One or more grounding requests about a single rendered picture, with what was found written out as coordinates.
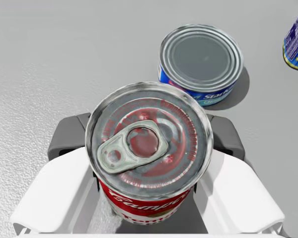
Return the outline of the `blue flat can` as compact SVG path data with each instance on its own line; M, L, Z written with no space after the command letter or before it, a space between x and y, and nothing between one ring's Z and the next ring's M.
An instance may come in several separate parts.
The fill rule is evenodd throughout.
M168 33L159 49L158 79L208 107L224 100L244 68L237 42L223 30L186 24Z

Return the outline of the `red and white can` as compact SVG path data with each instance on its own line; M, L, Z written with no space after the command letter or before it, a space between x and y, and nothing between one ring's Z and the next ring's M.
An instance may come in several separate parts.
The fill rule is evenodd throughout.
M178 210L206 172L213 145L198 102L159 82L112 92L85 130L91 168L112 210L138 225L160 223Z

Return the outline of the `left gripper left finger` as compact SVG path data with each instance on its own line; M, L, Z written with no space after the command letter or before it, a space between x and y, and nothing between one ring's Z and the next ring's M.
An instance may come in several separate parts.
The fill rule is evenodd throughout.
M85 234L99 200L84 137L90 113L62 119L48 147L48 162L22 197L10 222L16 234Z

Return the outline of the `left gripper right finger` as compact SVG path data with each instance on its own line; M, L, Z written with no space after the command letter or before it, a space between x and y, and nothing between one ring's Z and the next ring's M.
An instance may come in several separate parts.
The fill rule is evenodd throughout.
M285 216L254 170L233 123L209 115L211 162L194 188L194 201L210 234L280 234Z

